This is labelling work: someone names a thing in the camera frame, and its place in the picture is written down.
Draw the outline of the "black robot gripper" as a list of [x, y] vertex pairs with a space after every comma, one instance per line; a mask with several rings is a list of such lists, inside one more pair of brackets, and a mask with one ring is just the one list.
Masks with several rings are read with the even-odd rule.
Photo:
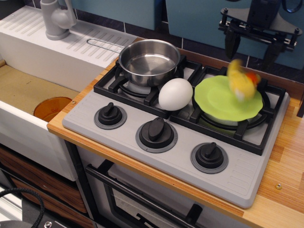
[[253, 0], [249, 8], [222, 8], [219, 29], [225, 34], [225, 53], [229, 59], [236, 54], [241, 38], [268, 45], [262, 69], [268, 69], [282, 51], [293, 51], [300, 29], [284, 20], [279, 10], [295, 13], [300, 3], [290, 0]]

